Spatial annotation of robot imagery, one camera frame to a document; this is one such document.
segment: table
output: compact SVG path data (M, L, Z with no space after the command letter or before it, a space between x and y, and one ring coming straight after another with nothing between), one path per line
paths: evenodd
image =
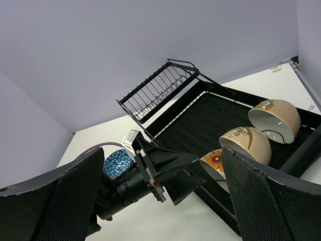
M285 99L299 108L321 114L289 64L246 76L223 86L265 98ZM158 115L173 103L174 100L170 101ZM157 116L148 120L146 126L155 118ZM58 166L73 161L82 151L95 144L120 143L132 129L142 131L129 116L124 116L78 131ZM103 149L107 157L119 147L105 146ZM321 184L321 175L318 175L320 172L321 160L318 160L302 178ZM178 206L173 205L167 194L165 196L167 201L160 203L149 194L114 215L113 221L99 220L101 231L86 240L241 240L195 193Z

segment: blue bowl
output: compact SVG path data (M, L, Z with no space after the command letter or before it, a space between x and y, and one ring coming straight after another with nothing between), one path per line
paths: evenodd
M104 162L104 172L114 179L123 174L133 163L125 149L110 154Z

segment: black dish rack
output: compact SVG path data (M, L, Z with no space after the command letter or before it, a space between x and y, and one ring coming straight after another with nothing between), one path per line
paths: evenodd
M143 124L174 97L178 98L148 127ZM166 149L204 156L219 149L219 137L235 127L252 126L248 111L266 100L226 88L200 73L194 64L168 59L167 63L117 102L140 125L151 141ZM290 145L270 141L269 166L300 177L321 155L321 116L297 109L301 128ZM237 218L229 193L199 163L186 169L204 176L206 183L195 193L238 235Z

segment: wall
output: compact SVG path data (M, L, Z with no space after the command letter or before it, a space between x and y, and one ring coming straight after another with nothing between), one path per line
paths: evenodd
M56 168L71 138L0 73L0 188Z
M312 93L321 98L321 2L297 0L301 72Z
M165 63L223 83L298 54L294 0L3 1L0 70L71 132Z

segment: bowl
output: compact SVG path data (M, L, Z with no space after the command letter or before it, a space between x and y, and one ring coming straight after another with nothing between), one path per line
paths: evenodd
M109 178L115 179L130 168L132 164L133 160L129 157L126 150L120 149L113 152L106 158L103 171L109 176Z
M222 149L217 149L200 158L202 167L213 179L217 179L217 173L225 179L221 155Z
M253 127L237 127L219 138L221 147L228 146L235 151L268 165L271 159L271 146L268 138Z
M278 143L292 143L300 129L301 119L295 106L285 100L263 101L248 116L255 128Z

